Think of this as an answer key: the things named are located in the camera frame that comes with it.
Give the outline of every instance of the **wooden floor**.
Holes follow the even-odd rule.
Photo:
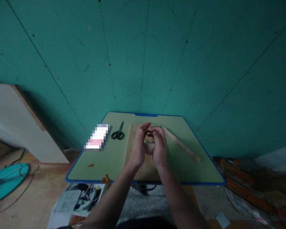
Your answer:
[[[4,167],[4,165],[9,165],[10,161],[14,161],[15,158],[19,158],[19,155],[20,153],[17,155],[8,156],[6,159],[2,159],[0,166]],[[77,158],[78,152],[69,152],[66,156],[70,161],[72,161],[72,163],[41,164],[30,153],[27,153],[22,158],[22,163],[36,163],[39,165],[39,169],[34,174],[34,178],[31,184],[21,196],[21,198],[19,198],[19,200],[15,202],[15,204],[13,204],[10,208],[0,213],[0,228],[43,229],[47,227],[52,208],[56,204],[59,198],[58,196],[68,185],[68,183],[65,182],[65,176]],[[31,166],[31,172],[37,169],[36,164]],[[32,176],[33,175],[29,175],[27,179],[14,192],[12,192],[9,196],[0,202],[0,211],[4,210],[6,207],[12,204],[21,195],[21,193],[30,183]],[[184,189],[192,198],[192,200],[197,203],[193,187],[184,186]],[[70,224],[74,225],[82,220],[82,218],[72,216],[70,219]],[[209,220],[208,223],[212,229],[221,228],[216,220]],[[281,224],[276,226],[277,228],[284,228]],[[245,221],[231,221],[231,225],[229,225],[227,228],[248,229],[252,227]]]

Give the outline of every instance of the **green wall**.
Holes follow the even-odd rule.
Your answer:
[[[286,0],[0,1],[0,83],[52,135],[108,111],[181,115],[211,156],[286,145]]]

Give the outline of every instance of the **blue table edge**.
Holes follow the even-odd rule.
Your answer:
[[[107,116],[107,114],[109,112],[112,113],[124,113],[124,114],[134,114],[136,116],[148,116],[148,117],[157,117],[157,114],[139,114],[139,113],[130,113],[130,112],[114,112],[114,111],[108,111],[104,118]],[[179,115],[160,115],[160,116],[174,116],[174,117],[182,117]],[[190,127],[190,125],[187,123],[188,127],[191,129],[192,133],[195,135],[195,137],[197,138],[196,134],[194,133],[194,131],[192,130],[192,128]],[[227,182],[225,180],[225,178],[222,176],[221,172],[218,170],[217,166],[215,165],[214,161],[211,159],[211,157],[209,156],[208,152],[206,151],[206,149],[204,148],[204,146],[201,144],[200,140],[197,138],[199,144],[202,146],[202,148],[204,149],[204,151],[206,152],[207,156],[209,157],[209,159],[212,161],[213,165],[215,166],[215,168],[217,169],[217,171],[219,172],[220,176],[223,179],[223,182],[181,182],[182,185],[205,185],[205,186],[222,186],[222,185],[226,185]],[[80,158],[80,156],[82,155],[84,150],[82,150],[82,152],[80,153],[80,155],[78,156],[78,158],[76,159],[76,161],[74,162],[74,164],[72,165],[71,169],[69,170],[68,174],[66,175],[66,182],[69,183],[85,183],[85,184],[101,184],[102,181],[101,180],[73,180],[73,179],[68,179],[68,176],[70,174],[70,172],[72,171],[73,167],[75,166],[75,164],[77,163],[78,159]],[[160,181],[133,181],[132,184],[162,184]]]

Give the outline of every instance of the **black scissor handle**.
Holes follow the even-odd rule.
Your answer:
[[[111,135],[111,138],[121,140],[124,138],[124,136],[125,136],[125,134],[123,132],[116,131]]]

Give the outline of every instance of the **hand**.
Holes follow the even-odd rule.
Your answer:
[[[152,127],[151,131],[153,132],[153,138],[155,140],[153,162],[155,163],[157,169],[159,167],[167,167],[167,140],[164,134],[164,130],[161,127]]]
[[[130,165],[135,167],[135,168],[140,168],[145,160],[145,147],[144,147],[144,138],[148,131],[147,129],[150,126],[150,122],[144,123],[141,126],[137,128],[136,132],[136,138],[134,139],[134,144],[133,144],[133,151],[130,157]]]

